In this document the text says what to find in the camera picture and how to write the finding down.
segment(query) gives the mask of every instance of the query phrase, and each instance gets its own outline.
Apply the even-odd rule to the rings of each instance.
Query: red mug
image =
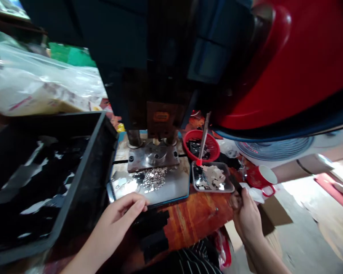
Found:
[[[265,187],[270,187],[272,189],[272,194],[265,194],[263,191],[263,195],[266,197],[270,197],[276,193],[276,190],[273,185],[278,183],[277,176],[274,172],[267,166],[256,166],[247,171],[247,180],[248,183],[254,187],[263,189]]]

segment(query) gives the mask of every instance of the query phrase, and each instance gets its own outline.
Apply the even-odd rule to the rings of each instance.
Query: pile of metal rivets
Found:
[[[153,169],[148,169],[142,172],[137,173],[144,174],[145,178],[141,184],[144,188],[148,188],[145,190],[145,193],[149,193],[155,190],[158,190],[165,184],[165,173],[167,172],[166,167],[157,167]]]

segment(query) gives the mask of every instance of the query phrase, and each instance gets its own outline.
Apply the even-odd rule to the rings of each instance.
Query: orange label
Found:
[[[167,122],[169,120],[168,112],[154,112],[154,122]]]

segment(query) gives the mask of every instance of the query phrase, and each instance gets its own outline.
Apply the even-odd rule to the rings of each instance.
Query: red machine housing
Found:
[[[253,11],[267,7],[265,43],[214,113],[224,128],[267,126],[343,89],[343,1],[262,0]]]

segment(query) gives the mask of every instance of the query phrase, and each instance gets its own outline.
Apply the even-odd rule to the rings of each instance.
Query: concrete floor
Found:
[[[312,177],[284,183],[276,198],[293,220],[276,227],[279,253],[292,273],[343,273],[343,207]],[[224,272],[251,273],[243,247]]]

